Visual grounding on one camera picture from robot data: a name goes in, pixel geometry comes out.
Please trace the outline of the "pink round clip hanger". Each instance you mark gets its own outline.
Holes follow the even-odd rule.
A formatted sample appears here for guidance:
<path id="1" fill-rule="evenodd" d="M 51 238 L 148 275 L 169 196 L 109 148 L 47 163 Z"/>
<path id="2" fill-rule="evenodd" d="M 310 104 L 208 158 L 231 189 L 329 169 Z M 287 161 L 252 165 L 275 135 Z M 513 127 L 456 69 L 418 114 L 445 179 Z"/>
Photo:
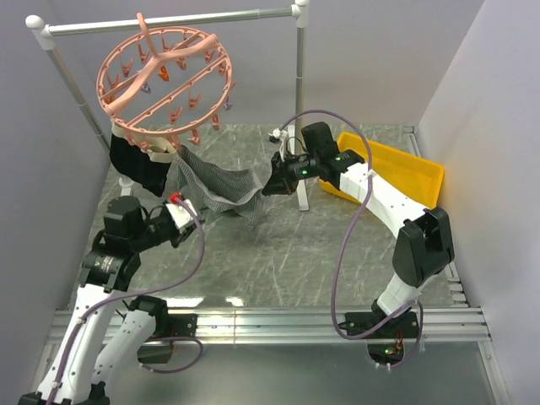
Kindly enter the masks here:
<path id="1" fill-rule="evenodd" d="M 198 145 L 199 128 L 220 129 L 220 113 L 235 87 L 233 65 L 215 34 L 186 26 L 150 27 L 139 13 L 140 31 L 103 61 L 96 79 L 100 107 L 111 128 L 145 150 L 157 138 L 176 149 Z"/>

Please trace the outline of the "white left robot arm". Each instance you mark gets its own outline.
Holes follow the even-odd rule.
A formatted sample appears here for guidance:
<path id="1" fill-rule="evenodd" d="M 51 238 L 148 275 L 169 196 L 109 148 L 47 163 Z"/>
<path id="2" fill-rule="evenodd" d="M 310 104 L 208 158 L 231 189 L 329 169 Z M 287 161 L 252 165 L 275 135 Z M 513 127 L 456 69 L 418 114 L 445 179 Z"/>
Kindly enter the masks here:
<path id="1" fill-rule="evenodd" d="M 165 242 L 177 247 L 203 221 L 180 193 L 147 210 L 134 196 L 111 200 L 104 227 L 81 263 L 76 301 L 56 358 L 35 391 L 21 404 L 108 404 L 114 383 L 146 342 L 199 344 L 189 316 L 187 329 L 173 321 L 158 289 L 130 292 L 140 255 Z"/>

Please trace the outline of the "grey striped boxer underwear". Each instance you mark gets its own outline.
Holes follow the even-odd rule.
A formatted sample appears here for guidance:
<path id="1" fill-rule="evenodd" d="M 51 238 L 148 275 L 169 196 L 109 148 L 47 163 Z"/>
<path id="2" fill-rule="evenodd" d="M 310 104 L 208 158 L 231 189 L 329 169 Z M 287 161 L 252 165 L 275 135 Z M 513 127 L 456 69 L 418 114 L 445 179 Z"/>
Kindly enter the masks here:
<path id="1" fill-rule="evenodd" d="M 264 212 L 263 184 L 252 169 L 226 170 L 196 156 L 178 152 L 180 188 L 198 207 L 214 213 L 235 213 L 255 228 Z"/>

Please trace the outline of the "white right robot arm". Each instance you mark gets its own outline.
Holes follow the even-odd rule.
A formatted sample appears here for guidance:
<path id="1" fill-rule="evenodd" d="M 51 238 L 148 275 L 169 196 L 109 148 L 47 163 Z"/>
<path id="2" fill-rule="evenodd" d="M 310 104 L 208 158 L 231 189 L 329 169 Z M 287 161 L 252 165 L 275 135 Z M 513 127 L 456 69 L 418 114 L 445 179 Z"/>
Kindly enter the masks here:
<path id="1" fill-rule="evenodd" d="M 269 140 L 279 146 L 271 158 L 271 176 L 262 189 L 265 196 L 291 195 L 301 181 L 318 178 L 361 203 L 392 233 L 394 274 L 373 302 L 372 326 L 359 336 L 377 333 L 384 338 L 398 331 L 423 287 L 455 258 L 451 222 L 440 208 L 427 208 L 399 191 L 377 174 L 370 162 L 351 149 L 340 150 L 325 122 L 303 127 L 302 154 L 289 151 L 289 136 L 282 128 Z"/>

